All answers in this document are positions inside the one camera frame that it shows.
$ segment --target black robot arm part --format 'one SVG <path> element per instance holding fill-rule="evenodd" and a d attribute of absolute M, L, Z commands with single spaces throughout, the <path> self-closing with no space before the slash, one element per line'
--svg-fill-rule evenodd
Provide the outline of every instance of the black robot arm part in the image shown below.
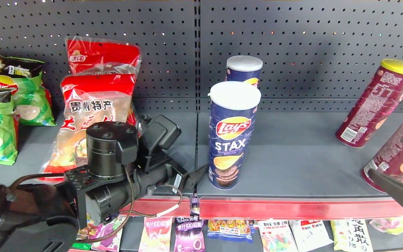
<path fill-rule="evenodd" d="M 88 164 L 66 171 L 60 184 L 14 191 L 0 185 L 0 252 L 66 252 L 86 227 L 87 213 L 95 222 L 108 222 L 149 187 L 172 184 L 176 175 L 182 189 L 187 171 L 163 152 L 180 134 L 165 116 L 150 122 L 140 138 L 126 123 L 93 124 L 86 130 Z M 10 202 L 7 195 L 16 198 Z"/>

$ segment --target lay's logo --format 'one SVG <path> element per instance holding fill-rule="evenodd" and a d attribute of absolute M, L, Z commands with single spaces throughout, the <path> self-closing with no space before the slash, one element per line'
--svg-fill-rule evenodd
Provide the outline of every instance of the lay's logo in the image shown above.
<path fill-rule="evenodd" d="M 217 123 L 217 135 L 223 140 L 232 140 L 240 136 L 251 125 L 251 119 L 246 117 L 225 118 Z"/>

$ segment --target pink snack package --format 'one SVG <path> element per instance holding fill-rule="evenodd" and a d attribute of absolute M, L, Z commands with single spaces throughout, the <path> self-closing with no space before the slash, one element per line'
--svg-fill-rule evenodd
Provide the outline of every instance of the pink snack package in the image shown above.
<path fill-rule="evenodd" d="M 172 217 L 144 218 L 138 252 L 169 252 Z"/>
<path fill-rule="evenodd" d="M 203 220 L 176 225 L 174 252 L 205 252 Z"/>

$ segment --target lay's stax can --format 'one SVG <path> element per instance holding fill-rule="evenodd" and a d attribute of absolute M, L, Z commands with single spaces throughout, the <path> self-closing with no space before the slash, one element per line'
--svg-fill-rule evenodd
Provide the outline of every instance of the lay's stax can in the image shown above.
<path fill-rule="evenodd" d="M 227 60 L 226 81 L 241 81 L 257 87 L 264 63 L 252 56 L 237 55 Z"/>
<path fill-rule="evenodd" d="M 239 179 L 261 92 L 248 83 L 227 81 L 214 85 L 208 95 L 211 97 L 208 177 L 214 187 L 229 190 Z"/>

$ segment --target red snack bag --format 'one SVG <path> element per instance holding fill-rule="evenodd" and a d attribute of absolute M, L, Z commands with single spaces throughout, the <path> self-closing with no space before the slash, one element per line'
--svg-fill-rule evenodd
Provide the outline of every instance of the red snack bag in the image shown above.
<path fill-rule="evenodd" d="M 134 84 L 134 75 L 66 76 L 61 83 L 65 120 L 43 173 L 62 173 L 87 164 L 86 128 L 101 121 L 126 121 Z"/>
<path fill-rule="evenodd" d="M 69 66 L 73 74 L 134 74 L 141 66 L 141 49 L 136 45 L 102 38 L 68 36 L 66 38 Z M 130 104 L 127 123 L 136 125 L 136 111 Z"/>
<path fill-rule="evenodd" d="M 369 178 L 369 169 L 376 169 L 403 183 L 403 143 L 400 142 L 402 137 L 403 123 L 360 172 L 366 183 L 374 189 L 382 191 L 382 189 Z"/>
<path fill-rule="evenodd" d="M 403 99 L 403 61 L 383 59 L 371 83 L 336 133 L 350 147 L 361 148 Z"/>

